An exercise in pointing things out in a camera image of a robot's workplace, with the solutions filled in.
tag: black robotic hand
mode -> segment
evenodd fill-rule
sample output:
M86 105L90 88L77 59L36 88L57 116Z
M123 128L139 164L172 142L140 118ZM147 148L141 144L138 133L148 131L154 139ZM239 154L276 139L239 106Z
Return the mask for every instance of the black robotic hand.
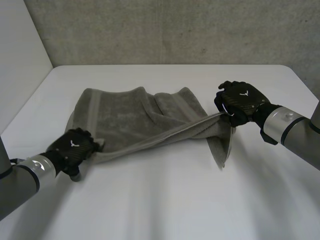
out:
M214 103L220 112L227 112L230 125L237 127L253 121L253 114L261 104L269 103L268 98L258 89L245 82L222 83L216 93Z
M220 112L227 112L231 127L255 122L261 128L260 134L267 143L276 145L277 142L263 131L264 123L271 112L281 107L273 105L258 89L246 82L222 83L217 92L214 103Z
M53 163L56 174L63 171L76 181L79 165L92 153L97 152L99 147L88 131L77 128L67 131L40 155L47 157Z

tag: concrete wall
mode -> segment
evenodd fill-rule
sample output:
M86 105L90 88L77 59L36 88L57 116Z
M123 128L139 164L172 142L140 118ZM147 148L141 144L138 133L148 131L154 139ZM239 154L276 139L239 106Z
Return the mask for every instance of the concrete wall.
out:
M25 3L54 66L281 64L320 97L319 0Z
M23 0L0 0L0 134L52 70Z

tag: gray robot arm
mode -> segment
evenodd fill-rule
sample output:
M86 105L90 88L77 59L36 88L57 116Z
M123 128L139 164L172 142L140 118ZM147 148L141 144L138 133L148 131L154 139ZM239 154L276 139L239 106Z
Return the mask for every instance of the gray robot arm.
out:
M11 166L0 138L0 221L30 199L39 190L53 183L56 170L52 162L36 155Z
M267 117L263 131L320 170L320 103L311 119L279 107Z
M46 152L12 166L0 137L0 221L53 183L60 171L80 180L79 165L101 146L88 131L70 129Z

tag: towel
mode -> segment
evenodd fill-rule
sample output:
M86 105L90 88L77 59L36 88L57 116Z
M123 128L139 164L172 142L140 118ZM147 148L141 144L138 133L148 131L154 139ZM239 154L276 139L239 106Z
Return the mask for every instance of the towel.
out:
M104 139L103 150L96 153L94 163L185 139L206 138L219 168L225 166L234 132L225 113L208 116L187 87L174 94L155 95L143 87L126 92L87 88L66 131L72 128L88 130L95 139Z

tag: table surface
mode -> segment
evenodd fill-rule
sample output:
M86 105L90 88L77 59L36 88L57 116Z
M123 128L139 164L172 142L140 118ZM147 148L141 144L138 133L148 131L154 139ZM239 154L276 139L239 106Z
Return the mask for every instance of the table surface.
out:
M281 65L92 65L52 70L1 135L10 158L43 152L63 134L86 88L174 93L188 87L208 114L224 81L245 81L274 104L311 117L318 100ZM206 140L185 140L63 173L0 222L2 240L319 239L320 173L254 123L238 127L225 168Z

